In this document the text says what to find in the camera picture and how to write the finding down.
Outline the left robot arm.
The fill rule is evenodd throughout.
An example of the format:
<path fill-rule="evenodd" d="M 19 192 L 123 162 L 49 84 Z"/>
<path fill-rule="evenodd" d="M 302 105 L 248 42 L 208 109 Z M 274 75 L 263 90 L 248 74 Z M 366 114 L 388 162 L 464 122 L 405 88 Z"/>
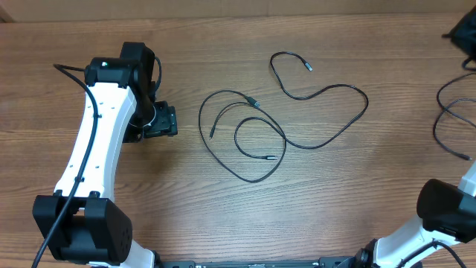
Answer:
<path fill-rule="evenodd" d="M 44 238 L 37 256 L 90 267 L 160 267 L 158 254 L 135 242 L 132 221 L 115 204 L 121 148 L 178 132 L 174 107 L 156 98 L 161 62 L 142 42 L 125 42 L 119 57 L 95 57 L 85 68 L 57 69 L 86 93 L 68 165 L 50 195 L 34 200 Z"/>

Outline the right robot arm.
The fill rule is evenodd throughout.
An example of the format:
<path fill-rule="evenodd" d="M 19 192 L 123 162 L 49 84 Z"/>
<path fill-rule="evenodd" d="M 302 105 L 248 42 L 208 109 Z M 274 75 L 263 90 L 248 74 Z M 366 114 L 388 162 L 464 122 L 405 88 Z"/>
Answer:
<path fill-rule="evenodd" d="M 462 68 L 471 72 L 450 80 L 437 92 L 441 112 L 433 125 L 433 137 L 450 154 L 473 161 L 472 166 L 462 176 L 458 186 L 438 179 L 428 180 L 419 193 L 415 216 L 387 237 L 373 239 L 354 257 L 347 258 L 337 267 L 422 267 L 422 260 L 440 249 L 447 250 L 460 267 L 466 267 L 451 247 L 475 239 L 475 160 L 444 145 L 438 139 L 436 130 L 446 113 L 475 128 L 475 123 L 451 111 L 456 103 L 475 103 L 474 98 L 459 98 L 447 105 L 440 100 L 444 88 L 475 75 L 475 67 L 467 66 L 471 61 L 475 62 L 475 6 L 442 38 L 450 39 L 467 55 Z"/>

